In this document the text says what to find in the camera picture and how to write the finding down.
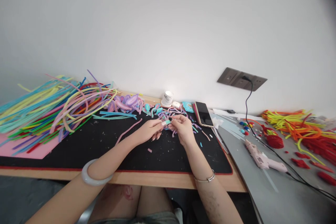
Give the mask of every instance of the wooden desk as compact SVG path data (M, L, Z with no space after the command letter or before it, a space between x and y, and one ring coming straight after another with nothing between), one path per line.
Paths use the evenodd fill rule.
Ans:
M120 95L127 94L132 93L124 91ZM161 99L149 96L142 96L142 98L146 103L153 105L161 102ZM243 182L231 156L227 155L227 158L232 166L233 174L217 175L217 178L227 191L247 192L245 183ZM79 171L0 169L0 175L53 180L72 180L79 173ZM109 183L196 189L194 176L191 174L115 172Z

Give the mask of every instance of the white wall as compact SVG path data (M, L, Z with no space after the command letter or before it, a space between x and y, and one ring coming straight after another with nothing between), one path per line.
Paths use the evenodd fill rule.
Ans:
M334 0L0 0L1 102L51 75L245 111L226 67L268 78L249 112L335 116Z

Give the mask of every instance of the forearm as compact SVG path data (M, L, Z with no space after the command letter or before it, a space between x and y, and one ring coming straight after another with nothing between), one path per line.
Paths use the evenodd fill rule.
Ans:
M125 138L89 166L87 171L89 176L96 180L109 177L136 145L132 135ZM103 185L94 187L86 184L79 174L49 200L27 223L73 224L103 187Z
M185 147L191 170L198 180L212 176L212 170L202 151L196 144ZM210 182L197 182L198 194L212 224L242 223L230 196L215 177Z

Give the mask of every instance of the black cable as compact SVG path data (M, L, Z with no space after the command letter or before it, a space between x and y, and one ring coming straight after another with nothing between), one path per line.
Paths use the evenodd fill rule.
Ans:
M250 92L249 96L247 97L247 99L246 99L246 101L245 101L245 105L246 105L246 115L245 115L245 120L246 120L246 123L247 123L248 127L251 129L251 131L252 131L254 137L255 137L256 139L258 139L257 136L256 136L256 134L254 133L252 127L250 126L248 120L247 120L247 100L250 98L250 96L251 96L251 94L252 94L252 91L253 91L253 83L252 83L252 81L251 81L247 76L243 76L242 79L247 80L247 81L249 81L249 82L251 83L251 92ZM261 140L259 140L259 139L258 139L258 141L260 141L260 142L261 142L262 144L264 144L268 149L270 149L271 151L273 151L273 152L277 155L277 157L280 158L280 159L282 160L282 162L284 162L286 165L288 165L288 166L292 169L292 171L294 171L294 173L295 173L295 174L296 174L302 181L300 181L300 180L294 178L289 172L286 172L287 175L289 175L290 177L292 177L295 181L300 182L301 184L304 184L304 185L306 185L306 186L308 186L308 187L311 187L311 188L315 189L316 191L318 191L319 193L321 193L322 195L328 197L329 199L331 199L331 200L333 200L333 201L336 201L336 197L335 197L334 195L328 193L327 191L324 191L324 190L322 190L322 189L319 189L319 188L314 187L314 186L312 186L311 184L309 184L306 180L304 180L304 179L303 179L303 178L302 178L302 177L301 177L301 176L294 170L293 167L291 167L285 160L283 160L283 158L280 157L279 154L276 153L271 147L269 147L266 143L264 143L263 141L261 141Z

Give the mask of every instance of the hand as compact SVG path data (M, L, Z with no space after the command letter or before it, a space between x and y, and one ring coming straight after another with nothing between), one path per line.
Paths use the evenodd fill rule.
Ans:
M162 121L160 119L145 122L140 129L133 133L136 141L139 142L139 144L142 144L150 138L152 140L159 139L163 129L161 123Z
M183 147L186 148L189 145L195 144L195 136L191 126L191 121L188 119L188 117L183 115L175 115L172 118L173 120L171 124L168 125L168 128L170 130L177 131L178 138Z

